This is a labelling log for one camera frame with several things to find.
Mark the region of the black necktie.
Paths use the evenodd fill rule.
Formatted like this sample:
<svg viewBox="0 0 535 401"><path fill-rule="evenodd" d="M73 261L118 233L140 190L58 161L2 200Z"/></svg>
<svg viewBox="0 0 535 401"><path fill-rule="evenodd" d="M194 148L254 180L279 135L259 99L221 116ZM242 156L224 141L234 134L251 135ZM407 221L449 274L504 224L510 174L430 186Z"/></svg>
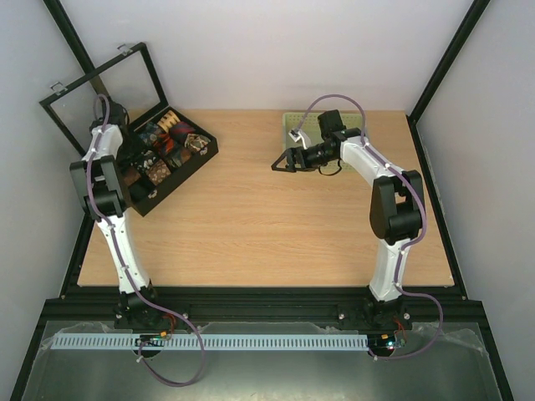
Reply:
<svg viewBox="0 0 535 401"><path fill-rule="evenodd" d="M144 182L135 182L129 187L130 198L134 203L138 203L145 198L154 190L154 187L147 185Z"/></svg>

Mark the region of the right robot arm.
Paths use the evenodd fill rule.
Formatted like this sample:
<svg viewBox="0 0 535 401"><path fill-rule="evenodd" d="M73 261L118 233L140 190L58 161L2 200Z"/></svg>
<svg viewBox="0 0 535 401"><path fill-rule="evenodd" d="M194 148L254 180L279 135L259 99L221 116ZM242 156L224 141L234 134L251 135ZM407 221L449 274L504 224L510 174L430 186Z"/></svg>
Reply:
<svg viewBox="0 0 535 401"><path fill-rule="evenodd" d="M316 145L302 128L289 130L297 144L287 148L272 170L319 171L331 161L351 166L370 185L369 223L379 240L369 291L375 298L364 307L366 321L383 327L394 316L390 304L403 293L403 276L411 247L427 227L423 180L416 170L403 170L383 156L366 137L365 128L347 128L337 110L318 116L322 141Z"/></svg>

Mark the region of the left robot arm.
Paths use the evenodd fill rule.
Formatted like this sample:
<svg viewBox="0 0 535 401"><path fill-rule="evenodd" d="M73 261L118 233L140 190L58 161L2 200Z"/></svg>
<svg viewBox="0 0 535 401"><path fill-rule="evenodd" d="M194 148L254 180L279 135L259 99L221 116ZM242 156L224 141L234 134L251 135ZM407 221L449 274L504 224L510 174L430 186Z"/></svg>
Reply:
<svg viewBox="0 0 535 401"><path fill-rule="evenodd" d="M155 328L161 312L146 304L155 300L155 289L136 254L129 228L130 193L116 161L123 144L119 115L122 108L104 94L98 94L93 110L101 108L90 126L91 142L82 160L69 172L79 202L96 223L110 249L119 280L120 299L116 319L132 329Z"/></svg>

